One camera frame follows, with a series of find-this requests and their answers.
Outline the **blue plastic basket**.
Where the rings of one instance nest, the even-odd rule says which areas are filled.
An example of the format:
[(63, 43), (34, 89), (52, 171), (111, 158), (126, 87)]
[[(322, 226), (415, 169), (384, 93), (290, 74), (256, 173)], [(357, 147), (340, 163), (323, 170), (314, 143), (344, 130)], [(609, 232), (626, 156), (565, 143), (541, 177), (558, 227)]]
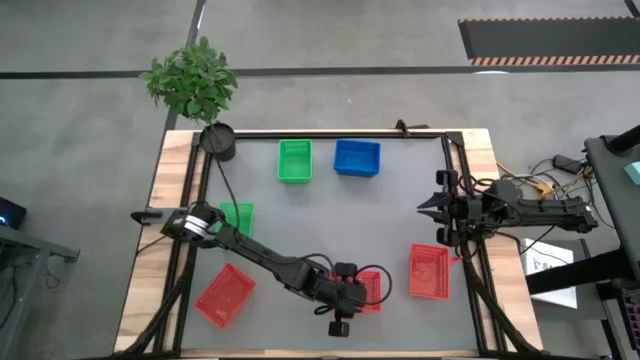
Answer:
[(340, 175), (373, 177), (380, 172), (381, 144), (339, 138), (335, 144), (334, 170)]

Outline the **dark grey side table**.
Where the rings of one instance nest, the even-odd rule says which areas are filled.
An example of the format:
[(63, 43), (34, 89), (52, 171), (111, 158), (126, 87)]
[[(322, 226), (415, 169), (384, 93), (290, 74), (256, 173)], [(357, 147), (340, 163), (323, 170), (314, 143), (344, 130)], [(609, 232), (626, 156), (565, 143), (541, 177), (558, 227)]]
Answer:
[(626, 171), (640, 163), (640, 125), (619, 135), (587, 138), (584, 146), (631, 276), (640, 283), (640, 170), (638, 184)]

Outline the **black hazard-striped floor mat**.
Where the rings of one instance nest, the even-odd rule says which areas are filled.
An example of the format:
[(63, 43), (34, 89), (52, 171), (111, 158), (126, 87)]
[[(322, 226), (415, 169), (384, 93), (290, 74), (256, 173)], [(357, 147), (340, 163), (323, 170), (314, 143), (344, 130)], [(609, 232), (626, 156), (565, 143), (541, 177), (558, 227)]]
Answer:
[(460, 19), (474, 66), (640, 64), (640, 19), (633, 17)]

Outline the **grey metal desk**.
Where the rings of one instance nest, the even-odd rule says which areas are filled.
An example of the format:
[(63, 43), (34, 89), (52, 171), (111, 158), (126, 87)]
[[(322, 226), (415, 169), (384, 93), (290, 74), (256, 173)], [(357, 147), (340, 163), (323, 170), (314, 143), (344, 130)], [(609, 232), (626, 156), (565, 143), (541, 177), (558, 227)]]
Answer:
[(0, 226), (0, 358), (18, 340), (53, 256), (76, 262), (80, 251)]

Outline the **red plastic basket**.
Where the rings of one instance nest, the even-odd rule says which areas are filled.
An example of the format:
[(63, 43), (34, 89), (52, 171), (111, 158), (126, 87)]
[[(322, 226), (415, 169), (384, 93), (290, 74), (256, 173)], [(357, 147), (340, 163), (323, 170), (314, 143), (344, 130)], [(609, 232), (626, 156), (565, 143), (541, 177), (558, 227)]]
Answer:
[(367, 300), (360, 313), (379, 311), (383, 301), (380, 273), (377, 271), (358, 269), (357, 279), (360, 280), (367, 289)]
[(219, 328), (228, 327), (243, 309), (256, 282), (239, 267), (226, 263), (199, 296), (196, 309)]
[(412, 244), (409, 255), (409, 294), (448, 300), (450, 265), (447, 247)]

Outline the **black clamp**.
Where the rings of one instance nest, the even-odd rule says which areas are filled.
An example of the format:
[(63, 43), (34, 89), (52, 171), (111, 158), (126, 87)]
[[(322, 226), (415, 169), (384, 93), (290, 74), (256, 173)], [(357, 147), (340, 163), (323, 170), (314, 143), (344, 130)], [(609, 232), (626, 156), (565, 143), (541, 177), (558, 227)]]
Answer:
[(395, 129), (399, 130), (403, 138), (410, 138), (412, 130), (429, 129), (427, 124), (408, 125), (403, 119), (398, 119), (395, 124)]

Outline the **black plant pot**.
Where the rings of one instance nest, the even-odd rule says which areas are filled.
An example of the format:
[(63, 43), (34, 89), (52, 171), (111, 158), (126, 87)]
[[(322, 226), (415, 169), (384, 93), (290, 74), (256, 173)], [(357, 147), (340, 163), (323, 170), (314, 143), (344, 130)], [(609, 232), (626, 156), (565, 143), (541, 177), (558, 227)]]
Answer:
[(200, 135), (200, 146), (221, 162), (232, 160), (236, 155), (236, 135), (232, 127), (216, 122), (203, 129)]

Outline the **white cardboard box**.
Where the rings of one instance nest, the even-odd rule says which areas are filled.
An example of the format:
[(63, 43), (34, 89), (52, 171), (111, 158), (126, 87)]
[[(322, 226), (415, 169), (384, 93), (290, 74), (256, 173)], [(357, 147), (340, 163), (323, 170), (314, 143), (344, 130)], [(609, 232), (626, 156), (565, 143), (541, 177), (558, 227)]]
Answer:
[(575, 286), (565, 286), (566, 281), (558, 277), (556, 268), (577, 262), (580, 256), (564, 242), (535, 242), (524, 238), (520, 255), (525, 276), (528, 278), (531, 298), (547, 304), (569, 309), (578, 309)]

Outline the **black electronic device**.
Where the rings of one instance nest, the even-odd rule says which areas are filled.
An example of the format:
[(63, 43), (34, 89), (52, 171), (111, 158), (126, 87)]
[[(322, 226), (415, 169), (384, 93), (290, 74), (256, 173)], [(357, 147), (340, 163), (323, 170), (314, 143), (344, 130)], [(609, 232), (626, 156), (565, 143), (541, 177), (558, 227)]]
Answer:
[(0, 197), (0, 226), (19, 230), (27, 215), (27, 209), (6, 198)]

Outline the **black rig frame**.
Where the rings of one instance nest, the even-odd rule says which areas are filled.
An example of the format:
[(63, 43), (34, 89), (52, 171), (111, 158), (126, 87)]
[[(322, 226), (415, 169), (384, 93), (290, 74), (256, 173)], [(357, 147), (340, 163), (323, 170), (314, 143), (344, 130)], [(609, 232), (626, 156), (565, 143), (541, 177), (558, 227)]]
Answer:
[[(242, 139), (275, 138), (337, 138), (366, 137), (382, 138), (407, 137), (410, 140), (437, 136), (434, 129), (302, 129), (302, 130), (240, 130)], [(461, 171), (468, 169), (474, 176), (494, 178), (498, 174), (495, 155), (489, 132), (486, 129), (445, 129), (447, 145), (453, 154), (453, 167)], [(199, 149), (196, 130), (170, 130), (164, 137), (156, 162), (148, 207), (172, 208), (189, 200), (202, 197), (205, 180), (209, 171), (208, 157)], [(134, 261), (128, 293), (125, 300), (118, 334), (113, 351), (123, 353), (151, 323), (172, 286), (184, 272), (195, 266), (196, 255), (188, 246), (163, 244), (151, 255)], [(515, 243), (503, 235), (490, 239), (473, 261), (475, 270), (485, 282), (491, 285), (501, 308), (510, 317), (515, 328), (534, 347), (539, 348), (542, 340), (533, 305), (520, 268)], [(478, 328), (480, 345), (475, 350), (203, 350), (183, 349), (182, 327), (186, 320), (187, 299), (178, 296), (166, 318), (158, 325), (143, 355), (152, 358), (273, 358), (273, 359), (321, 359), (342, 360), (353, 358), (471, 358), (481, 355), (512, 355), (514, 345), (507, 340), (504, 331), (492, 317), (483, 300), (474, 295), (470, 306)]]

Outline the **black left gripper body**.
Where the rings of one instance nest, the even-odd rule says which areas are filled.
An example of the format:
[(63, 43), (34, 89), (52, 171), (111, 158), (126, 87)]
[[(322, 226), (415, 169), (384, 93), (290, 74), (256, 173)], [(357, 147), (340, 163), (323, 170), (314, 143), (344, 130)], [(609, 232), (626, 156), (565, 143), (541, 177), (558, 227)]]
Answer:
[(334, 293), (326, 304), (327, 311), (333, 313), (329, 323), (328, 335), (331, 337), (348, 337), (350, 324), (348, 320), (360, 313), (367, 300), (366, 286), (357, 279), (358, 267), (354, 263), (338, 262), (335, 265), (330, 283)]

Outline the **green leafy potted plant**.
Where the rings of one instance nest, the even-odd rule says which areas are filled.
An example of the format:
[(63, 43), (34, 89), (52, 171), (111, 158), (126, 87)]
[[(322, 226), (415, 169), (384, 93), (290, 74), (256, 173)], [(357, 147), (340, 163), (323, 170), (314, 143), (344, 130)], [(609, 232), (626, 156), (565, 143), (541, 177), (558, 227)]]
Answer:
[(229, 69), (226, 54), (212, 47), (206, 36), (197, 43), (173, 51), (162, 61), (153, 58), (151, 69), (139, 78), (158, 105), (162, 101), (173, 113), (210, 126), (239, 88)]

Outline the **green plastic basket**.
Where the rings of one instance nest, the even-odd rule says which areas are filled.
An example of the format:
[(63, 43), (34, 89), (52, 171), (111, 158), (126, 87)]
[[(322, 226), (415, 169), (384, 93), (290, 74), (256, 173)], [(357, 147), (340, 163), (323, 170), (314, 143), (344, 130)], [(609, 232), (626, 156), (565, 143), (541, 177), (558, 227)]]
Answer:
[(308, 183), (313, 175), (313, 147), (310, 139), (279, 141), (277, 178), (288, 184)]
[(255, 206), (252, 202), (221, 202), (218, 208), (224, 213), (225, 220), (234, 226), (243, 237), (251, 237)]

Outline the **black power adapter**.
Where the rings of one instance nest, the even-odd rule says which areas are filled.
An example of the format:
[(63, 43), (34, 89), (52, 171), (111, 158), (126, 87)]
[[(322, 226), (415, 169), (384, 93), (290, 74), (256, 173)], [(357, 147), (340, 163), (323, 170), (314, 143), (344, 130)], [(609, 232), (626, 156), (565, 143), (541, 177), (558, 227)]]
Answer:
[(557, 154), (552, 158), (552, 166), (555, 169), (577, 175), (584, 168), (582, 160), (575, 160), (564, 155)]

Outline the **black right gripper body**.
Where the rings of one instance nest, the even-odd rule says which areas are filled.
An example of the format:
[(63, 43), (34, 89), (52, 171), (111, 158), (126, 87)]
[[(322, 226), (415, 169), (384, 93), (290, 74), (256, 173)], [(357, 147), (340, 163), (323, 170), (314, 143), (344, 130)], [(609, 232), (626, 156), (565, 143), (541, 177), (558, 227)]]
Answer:
[(459, 194), (458, 179), (458, 172), (455, 170), (436, 172), (436, 183), (442, 186), (440, 192), (450, 194), (448, 206), (436, 207), (438, 211), (446, 211), (450, 214), (450, 223), (441, 224), (442, 228), (437, 231), (437, 242), (445, 246), (462, 245), (471, 238), (468, 224), (469, 197), (466, 194)]

